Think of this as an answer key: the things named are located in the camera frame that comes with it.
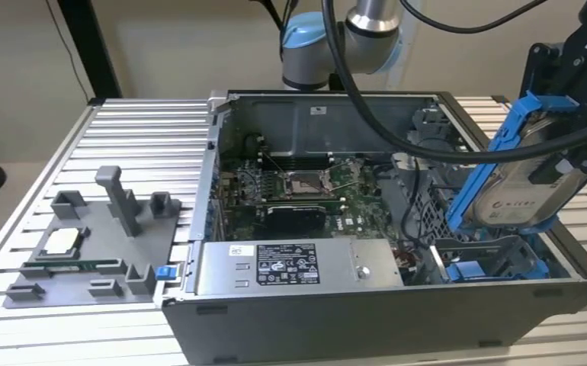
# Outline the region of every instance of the cable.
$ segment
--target cable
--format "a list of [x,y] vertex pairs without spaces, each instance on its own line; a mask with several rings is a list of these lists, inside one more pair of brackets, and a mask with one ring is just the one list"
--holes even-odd
[[270,0],[251,0],[251,1],[255,1],[263,6],[265,10],[270,15],[270,19],[274,22],[275,29],[278,29],[281,32],[281,28],[283,27],[283,24],[281,23],[279,15],[275,12],[275,8],[274,5],[271,4],[271,1]]
[[290,22],[290,14],[294,11],[294,8],[297,7],[299,0],[285,0],[285,6],[283,6],[283,14],[281,15],[281,20],[283,22],[281,29],[279,29],[279,59],[283,60],[283,36],[285,36],[285,30],[289,27]]
[[414,179],[413,179],[413,190],[410,191],[410,196],[407,199],[407,207],[405,208],[403,216],[401,217],[401,234],[406,240],[413,242],[414,246],[422,249],[427,249],[423,243],[418,238],[407,234],[407,230],[405,229],[405,224],[407,223],[407,217],[410,211],[413,210],[414,203],[417,202],[417,194],[418,194],[418,185],[419,185],[419,170],[418,170],[418,161],[414,159]]
[[517,8],[511,13],[509,13],[499,19],[491,21],[489,24],[481,25],[478,27],[463,28],[463,27],[453,27],[451,25],[446,25],[443,23],[439,23],[438,21],[434,21],[433,19],[427,18],[422,13],[419,13],[415,8],[413,8],[413,6],[407,3],[407,0],[399,0],[401,5],[403,6],[406,12],[410,13],[422,23],[430,25],[433,28],[437,28],[441,31],[455,34],[475,34],[485,32],[490,29],[494,29],[498,25],[507,23],[511,19],[518,17],[527,10],[535,8],[546,1],[548,0],[533,0],[531,2]]
[[447,152],[426,149],[413,145],[406,140],[390,133],[385,126],[378,122],[365,103],[365,99],[357,90],[349,67],[346,66],[345,58],[342,57],[342,53],[339,51],[333,0],[322,0],[322,20],[323,28],[326,30],[327,45],[331,51],[333,62],[335,64],[335,71],[339,75],[339,80],[345,86],[345,91],[349,99],[351,100],[355,111],[358,112],[362,120],[370,126],[371,130],[385,141],[395,146],[402,153],[406,153],[417,158],[430,159],[438,162],[449,162],[455,164],[489,164],[517,162],[519,160],[531,159],[587,144],[585,127],[584,129],[577,130],[574,133],[548,140],[544,143],[493,152]]
[[85,87],[82,85],[82,80],[79,80],[78,71],[75,70],[75,61],[73,58],[73,53],[69,50],[69,46],[66,46],[65,37],[62,36],[62,31],[59,30],[59,26],[57,25],[55,14],[53,13],[53,9],[50,8],[49,0],[45,0],[46,8],[49,9],[50,19],[53,20],[53,25],[55,26],[57,35],[59,36],[59,40],[62,41],[62,46],[65,47],[66,53],[69,53],[69,62],[70,69],[73,70],[73,75],[75,76],[75,81],[79,85],[79,90],[82,90],[82,94],[85,95],[85,103],[89,102],[89,95],[85,91]]

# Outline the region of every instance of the aluminum extrusion table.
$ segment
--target aluminum extrusion table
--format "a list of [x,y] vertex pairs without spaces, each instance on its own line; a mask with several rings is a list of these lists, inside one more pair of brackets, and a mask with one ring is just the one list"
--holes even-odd
[[[490,97],[457,101],[490,137],[507,106]],[[186,364],[153,303],[7,310],[2,308],[2,291],[18,275],[11,268],[27,260],[49,224],[49,202],[55,193],[78,189],[85,199],[105,199],[102,187],[93,182],[99,165],[121,166],[123,187],[134,190],[137,198],[169,191],[181,200],[169,260],[177,263],[186,257],[206,118],[205,100],[117,99],[85,110],[0,232],[0,365]],[[587,188],[558,217],[587,249]],[[167,292],[169,284],[159,291]],[[305,365],[310,364],[587,365],[587,308],[577,314],[550,317],[510,348]]]

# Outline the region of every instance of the gray plastic post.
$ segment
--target gray plastic post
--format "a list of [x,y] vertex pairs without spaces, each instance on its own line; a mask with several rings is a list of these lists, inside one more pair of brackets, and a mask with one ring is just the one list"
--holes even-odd
[[77,207],[86,206],[78,191],[59,191],[50,202],[50,208],[59,220],[78,219]]
[[90,280],[87,291],[93,297],[122,296],[121,286],[118,286],[118,282],[113,278],[105,280]]
[[154,279],[154,271],[150,265],[146,265],[143,275],[139,275],[134,265],[127,267],[126,284],[134,295],[150,295],[154,292],[157,280]]
[[41,299],[45,293],[43,288],[38,284],[14,285],[11,284],[6,290],[6,296],[13,301],[29,301]]
[[141,226],[138,226],[134,218],[138,208],[137,203],[127,199],[126,193],[122,190],[121,182],[121,168],[115,165],[105,165],[98,168],[95,172],[95,183],[107,191],[109,202],[114,207],[114,212],[118,216],[118,222],[127,236],[137,236],[141,233]]

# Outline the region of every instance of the power supply label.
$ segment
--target power supply label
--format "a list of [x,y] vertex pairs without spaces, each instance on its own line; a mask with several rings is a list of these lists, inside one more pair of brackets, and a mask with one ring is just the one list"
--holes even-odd
[[255,246],[255,261],[261,286],[319,283],[314,244]]

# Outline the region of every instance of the blue tab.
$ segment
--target blue tab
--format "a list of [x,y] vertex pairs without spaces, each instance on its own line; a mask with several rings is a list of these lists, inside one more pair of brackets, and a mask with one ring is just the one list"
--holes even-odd
[[283,48],[299,48],[313,44],[326,36],[322,13],[309,11],[290,18],[283,33]]
[[[511,105],[502,126],[489,142],[487,151],[514,149],[519,144],[519,132],[523,128],[529,115],[535,111],[572,112],[577,108],[577,103],[568,97],[556,95],[535,96],[530,92],[519,98]],[[466,182],[459,193],[453,200],[446,212],[447,227],[453,232],[470,233],[471,227],[466,227],[463,213],[471,204],[475,196],[486,182],[497,164],[479,164],[466,177]],[[544,225],[535,226],[535,230],[546,230]]]
[[177,278],[177,268],[162,265],[157,268],[154,278],[158,281],[171,281]]

